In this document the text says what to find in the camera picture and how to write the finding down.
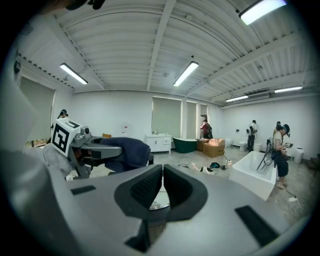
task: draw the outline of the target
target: trash can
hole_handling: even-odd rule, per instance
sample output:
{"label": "trash can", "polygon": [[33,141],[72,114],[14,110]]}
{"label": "trash can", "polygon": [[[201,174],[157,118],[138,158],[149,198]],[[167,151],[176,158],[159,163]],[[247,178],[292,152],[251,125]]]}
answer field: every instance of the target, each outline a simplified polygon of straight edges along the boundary
{"label": "trash can", "polygon": [[302,157],[304,156],[304,152],[305,151],[301,147],[297,147],[295,149],[293,157],[294,157],[294,162],[296,164],[300,164],[301,163]]}
{"label": "trash can", "polygon": [[254,143],[254,145],[253,145],[253,151],[260,152],[261,145],[262,145],[261,143]]}
{"label": "trash can", "polygon": [[225,147],[226,147],[226,148],[229,148],[229,147],[231,147],[231,146],[232,146],[232,139],[226,138],[226,139],[225,139]]}

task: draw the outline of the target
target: white shirt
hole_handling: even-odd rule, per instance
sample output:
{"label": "white shirt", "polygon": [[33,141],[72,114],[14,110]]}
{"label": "white shirt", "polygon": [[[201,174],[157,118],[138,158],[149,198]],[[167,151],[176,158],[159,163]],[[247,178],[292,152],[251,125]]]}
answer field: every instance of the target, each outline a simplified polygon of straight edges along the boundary
{"label": "white shirt", "polygon": [[273,148],[276,149],[276,142],[277,140],[280,141],[280,145],[282,145],[283,143],[283,139],[282,139],[282,135],[280,131],[277,131],[274,135],[273,135]]}
{"label": "white shirt", "polygon": [[253,128],[253,131],[257,131],[257,124],[256,123],[254,123],[254,122],[252,122],[250,125],[249,125],[249,127],[252,127]]}

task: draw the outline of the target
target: white cabinet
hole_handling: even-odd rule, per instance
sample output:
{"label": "white cabinet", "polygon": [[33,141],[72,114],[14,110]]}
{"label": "white cabinet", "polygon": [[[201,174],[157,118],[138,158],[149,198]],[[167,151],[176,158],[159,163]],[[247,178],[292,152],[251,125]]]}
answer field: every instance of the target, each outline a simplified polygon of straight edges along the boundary
{"label": "white cabinet", "polygon": [[147,135],[146,143],[151,148],[151,152],[169,151],[171,154],[171,137],[169,134]]}

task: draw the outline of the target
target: white bathtub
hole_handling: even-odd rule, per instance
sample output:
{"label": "white bathtub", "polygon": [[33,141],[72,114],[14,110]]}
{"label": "white bathtub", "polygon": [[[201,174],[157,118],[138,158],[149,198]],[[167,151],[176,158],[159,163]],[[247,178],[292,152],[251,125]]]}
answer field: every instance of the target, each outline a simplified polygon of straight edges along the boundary
{"label": "white bathtub", "polygon": [[267,200],[276,183],[277,168],[274,167],[273,162],[269,166],[264,166],[265,163],[262,162],[257,171],[264,155],[264,153],[251,151],[233,165],[229,180],[243,185],[263,200]]}

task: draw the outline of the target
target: person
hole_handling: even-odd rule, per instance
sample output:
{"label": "person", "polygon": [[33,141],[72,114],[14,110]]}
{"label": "person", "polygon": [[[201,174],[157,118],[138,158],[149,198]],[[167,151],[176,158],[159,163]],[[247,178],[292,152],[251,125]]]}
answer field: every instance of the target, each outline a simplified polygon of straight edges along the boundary
{"label": "person", "polygon": [[275,133],[277,132],[277,127],[281,127],[281,122],[280,121],[276,122],[276,126],[275,126],[275,128],[273,130],[273,136],[275,136]]}
{"label": "person", "polygon": [[286,175],[289,171],[289,166],[285,160],[285,155],[282,149],[286,147],[283,145],[284,136],[288,135],[290,127],[287,124],[277,126],[276,132],[273,135],[273,149],[274,149],[274,162],[277,165],[279,180],[275,184],[279,189],[284,189],[287,186]]}
{"label": "person", "polygon": [[247,149],[249,152],[254,150],[254,144],[255,144],[255,133],[257,132],[257,122],[256,120],[252,120],[252,123],[249,125],[249,128],[251,130],[251,135],[248,136],[248,145]]}
{"label": "person", "polygon": [[207,119],[203,120],[203,124],[202,126],[200,126],[200,129],[203,130],[203,137],[205,139],[212,139],[212,128],[210,126],[210,124],[208,123]]}
{"label": "person", "polygon": [[[57,118],[57,119],[59,119],[59,118],[66,118],[66,117],[68,117],[68,116],[69,116],[69,115],[67,114],[67,111],[66,111],[65,109],[62,109],[62,110],[60,111],[60,114],[58,115],[58,118]],[[51,143],[51,138],[49,138],[48,141],[46,142],[46,144],[49,144],[49,143]]]}

